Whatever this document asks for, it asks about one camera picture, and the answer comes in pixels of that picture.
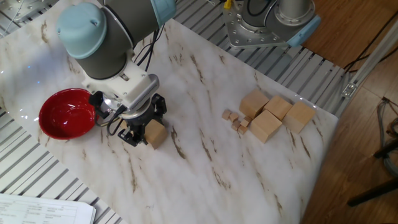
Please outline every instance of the white marble table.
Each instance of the white marble table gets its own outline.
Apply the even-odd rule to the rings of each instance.
[[[128,223],[300,222],[337,118],[314,106],[300,134],[282,126],[266,144],[239,135],[221,114],[238,111],[253,88],[303,99],[175,21],[149,68],[160,78],[171,133],[158,150],[97,127],[70,141],[46,136],[37,118],[44,101],[82,87],[84,71],[55,32],[62,9],[78,2],[60,1],[0,40],[0,106]]]

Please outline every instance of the metal grating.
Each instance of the metal grating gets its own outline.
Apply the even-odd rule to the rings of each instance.
[[[0,193],[85,202],[97,211],[95,224],[122,221],[1,108]]]
[[[303,47],[241,50],[230,46],[221,3],[213,2],[215,6],[206,0],[179,0],[174,19],[303,98],[337,117],[341,115],[348,100],[342,100],[340,93],[349,79],[340,67]],[[50,8],[22,23],[13,22],[7,34]],[[0,12],[2,33],[12,17],[11,11]],[[126,223],[3,109],[0,109],[0,193],[86,202],[97,209],[95,224]]]

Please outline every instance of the wooden block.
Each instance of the wooden block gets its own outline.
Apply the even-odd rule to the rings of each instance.
[[[247,128],[249,126],[250,122],[251,122],[251,118],[249,118],[248,116],[244,117],[243,120],[241,121],[241,126]]]
[[[239,115],[237,113],[231,113],[229,118],[232,122],[235,122],[239,118]]]
[[[234,131],[237,131],[240,125],[241,125],[241,123],[240,123],[238,120],[236,120],[236,121],[234,121],[234,123],[232,123],[231,128],[232,128]]]
[[[163,124],[151,120],[145,127],[145,139],[154,149],[157,149],[167,138],[168,133]]]
[[[282,122],[291,131],[298,134],[314,115],[315,110],[299,101],[287,112]]]
[[[282,125],[271,112],[265,110],[251,122],[250,131],[262,142],[266,143]]]
[[[267,104],[268,101],[268,98],[262,94],[260,90],[255,89],[242,99],[239,110],[244,115],[254,119],[261,113],[264,105]]]
[[[239,133],[241,133],[241,134],[244,134],[244,133],[246,133],[246,131],[248,131],[248,128],[247,127],[244,127],[244,126],[239,126],[239,128],[238,128],[238,132]]]
[[[227,121],[230,115],[231,115],[230,110],[224,110],[224,113],[223,113],[222,117],[224,118],[224,120]]]
[[[264,109],[271,112],[275,117],[282,121],[287,114],[287,112],[292,108],[293,105],[285,101],[280,96],[274,96],[272,99],[266,104]]]

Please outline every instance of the wooden floor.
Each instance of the wooden floor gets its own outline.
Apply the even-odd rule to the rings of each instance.
[[[387,1],[379,2],[388,5]],[[382,160],[373,158],[380,146],[376,106],[383,96],[398,103],[398,53],[373,70],[343,113],[303,216],[303,224],[398,223],[398,190],[354,208],[346,205],[350,197],[392,179]],[[386,107],[384,124],[396,117]],[[398,164],[398,153],[391,157]]]
[[[398,11],[396,0],[314,2],[322,22],[304,46],[340,67],[353,61]]]

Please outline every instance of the paper sheet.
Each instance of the paper sheet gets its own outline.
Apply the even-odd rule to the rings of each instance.
[[[83,202],[0,194],[0,224],[92,224],[94,216]]]

